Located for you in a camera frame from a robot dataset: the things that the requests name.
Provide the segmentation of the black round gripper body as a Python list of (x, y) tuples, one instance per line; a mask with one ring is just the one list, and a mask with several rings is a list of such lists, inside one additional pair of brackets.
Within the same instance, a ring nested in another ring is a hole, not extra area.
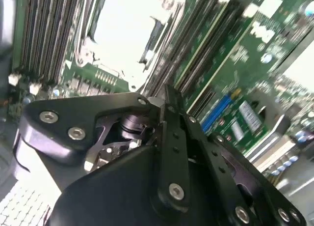
[(235, 226), (235, 208), (205, 167), (196, 144), (188, 144), (189, 197), (185, 211), (164, 205), (157, 193), (157, 149), (142, 147), (72, 183), (48, 219), (50, 226)]

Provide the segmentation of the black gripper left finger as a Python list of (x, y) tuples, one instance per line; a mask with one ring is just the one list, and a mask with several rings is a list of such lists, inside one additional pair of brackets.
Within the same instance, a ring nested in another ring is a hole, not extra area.
[(31, 176), (61, 194), (80, 178), (142, 147), (157, 149), (157, 193), (164, 205), (185, 211), (188, 155), (177, 90), (165, 87), (160, 106), (137, 93), (36, 101), (21, 116), (15, 148), (38, 157), (17, 157)]

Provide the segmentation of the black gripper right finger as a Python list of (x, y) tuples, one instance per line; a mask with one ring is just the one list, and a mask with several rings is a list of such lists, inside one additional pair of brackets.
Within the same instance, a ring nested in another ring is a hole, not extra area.
[(180, 226), (304, 226), (301, 212), (243, 155), (177, 107), (187, 134), (191, 199)]

